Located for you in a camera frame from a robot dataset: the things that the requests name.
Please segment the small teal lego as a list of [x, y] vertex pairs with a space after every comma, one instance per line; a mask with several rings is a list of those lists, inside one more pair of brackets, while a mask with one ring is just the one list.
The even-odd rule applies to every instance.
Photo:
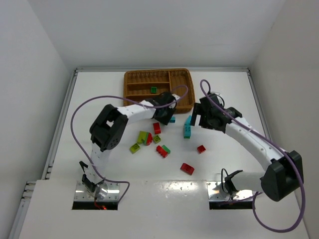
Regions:
[[175, 123], [175, 117], [172, 116], [171, 119], [169, 120], [170, 123]]

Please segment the long teal lego stack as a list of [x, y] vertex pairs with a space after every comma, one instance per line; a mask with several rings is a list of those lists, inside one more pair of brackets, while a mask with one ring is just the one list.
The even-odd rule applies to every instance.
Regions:
[[191, 116], [188, 116], [185, 123], [184, 123], [184, 128], [183, 128], [183, 137], [186, 139], [190, 139], [191, 137]]

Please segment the red two-stud lego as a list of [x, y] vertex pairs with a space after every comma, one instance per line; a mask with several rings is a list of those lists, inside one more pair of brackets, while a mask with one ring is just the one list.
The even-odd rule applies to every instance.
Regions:
[[160, 134], [161, 133], [161, 127], [159, 122], [153, 123], [154, 133]]

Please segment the small lime square lego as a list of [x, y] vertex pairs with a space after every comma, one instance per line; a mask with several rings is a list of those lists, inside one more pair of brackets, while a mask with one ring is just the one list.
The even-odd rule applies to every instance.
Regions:
[[159, 135], [155, 135], [155, 136], [153, 137], [153, 142], [154, 142], [155, 144], [161, 142], [160, 136], [159, 136]]

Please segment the dark green square lego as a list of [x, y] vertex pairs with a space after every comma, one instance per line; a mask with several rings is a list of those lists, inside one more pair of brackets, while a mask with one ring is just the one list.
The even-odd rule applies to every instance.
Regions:
[[151, 93], [156, 94], [157, 93], [157, 87], [151, 87]]

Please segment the small red square lego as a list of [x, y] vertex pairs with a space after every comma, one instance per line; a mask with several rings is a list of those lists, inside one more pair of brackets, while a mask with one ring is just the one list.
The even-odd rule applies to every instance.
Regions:
[[200, 145], [197, 147], [197, 151], [199, 154], [202, 154], [203, 152], [206, 151], [206, 148], [204, 147], [204, 145]]

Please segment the red sloped lego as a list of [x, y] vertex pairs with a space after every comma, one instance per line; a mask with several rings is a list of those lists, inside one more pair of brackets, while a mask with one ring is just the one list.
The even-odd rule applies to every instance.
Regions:
[[192, 175], [194, 173], [194, 168], [187, 163], [183, 163], [180, 170], [188, 175]]

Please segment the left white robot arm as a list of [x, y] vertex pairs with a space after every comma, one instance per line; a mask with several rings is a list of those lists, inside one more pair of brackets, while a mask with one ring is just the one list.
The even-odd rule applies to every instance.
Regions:
[[126, 107], [115, 107], [107, 104], [93, 121], [89, 133], [91, 135], [92, 151], [86, 154], [90, 165], [80, 162], [84, 172], [82, 182], [89, 192], [96, 192], [99, 185], [107, 181], [102, 173], [106, 168], [111, 150], [114, 149], [123, 136], [126, 126], [141, 120], [155, 119], [167, 125], [176, 111], [181, 97], [171, 92], [164, 92], [141, 102], [127, 99], [132, 104]]

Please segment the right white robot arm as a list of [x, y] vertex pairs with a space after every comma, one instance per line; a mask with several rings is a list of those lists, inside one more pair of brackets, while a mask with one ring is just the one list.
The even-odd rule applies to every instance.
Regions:
[[194, 104], [190, 124], [220, 131], [240, 143], [262, 166], [264, 173], [237, 170], [225, 177], [223, 187], [230, 195], [241, 190], [265, 193], [278, 202], [298, 189], [304, 181], [302, 157], [296, 152], [277, 150], [258, 137], [242, 114], [233, 107], [225, 109], [218, 96], [211, 93]]

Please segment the lime red green lego assembly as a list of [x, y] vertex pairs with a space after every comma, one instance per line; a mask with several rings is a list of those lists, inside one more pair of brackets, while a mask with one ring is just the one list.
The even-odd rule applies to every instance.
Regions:
[[148, 146], [151, 144], [152, 140], [153, 140], [153, 136], [150, 132], [140, 131], [137, 138], [137, 144], [144, 144]]

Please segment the brown wicker divided basket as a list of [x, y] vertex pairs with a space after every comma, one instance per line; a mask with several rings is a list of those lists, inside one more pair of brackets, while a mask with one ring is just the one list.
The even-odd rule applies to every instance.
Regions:
[[[192, 110], [195, 103], [194, 86], [189, 70], [185, 68], [128, 71], [124, 74], [124, 98], [141, 102], [163, 92], [173, 92], [182, 96], [188, 87], [187, 95], [179, 101], [177, 114]], [[151, 87], [157, 87], [157, 93], [151, 93]]]

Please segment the lime sloped lego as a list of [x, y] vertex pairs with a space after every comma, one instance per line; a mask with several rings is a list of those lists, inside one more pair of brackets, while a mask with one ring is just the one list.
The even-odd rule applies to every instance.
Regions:
[[139, 150], [140, 150], [140, 145], [138, 143], [135, 143], [130, 147], [130, 152], [132, 154], [135, 154]]

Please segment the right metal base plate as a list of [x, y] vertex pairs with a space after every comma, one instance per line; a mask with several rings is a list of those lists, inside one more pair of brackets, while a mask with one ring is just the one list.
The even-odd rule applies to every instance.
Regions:
[[235, 192], [232, 195], [229, 195], [222, 190], [220, 181], [207, 181], [206, 187], [208, 193], [208, 200], [212, 203], [251, 201], [254, 194], [256, 193], [252, 190], [241, 190]]

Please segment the metal base plate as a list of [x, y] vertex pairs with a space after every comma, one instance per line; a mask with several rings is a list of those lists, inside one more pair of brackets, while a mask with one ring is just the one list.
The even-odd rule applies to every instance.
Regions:
[[98, 184], [94, 192], [84, 185], [83, 182], [78, 182], [74, 194], [74, 202], [118, 202], [120, 197], [120, 186], [114, 183], [103, 182]]
[[206, 187], [208, 193], [208, 200], [212, 203], [251, 201], [254, 194], [256, 193], [252, 190], [241, 190], [235, 192], [232, 195], [229, 195], [222, 190], [220, 181], [207, 181]]

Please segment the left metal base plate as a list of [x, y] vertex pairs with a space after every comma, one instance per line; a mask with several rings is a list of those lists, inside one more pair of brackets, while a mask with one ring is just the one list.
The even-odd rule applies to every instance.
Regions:
[[98, 184], [94, 192], [84, 185], [83, 182], [78, 182], [74, 194], [74, 202], [118, 202], [120, 197], [120, 186], [114, 183], [103, 182]]

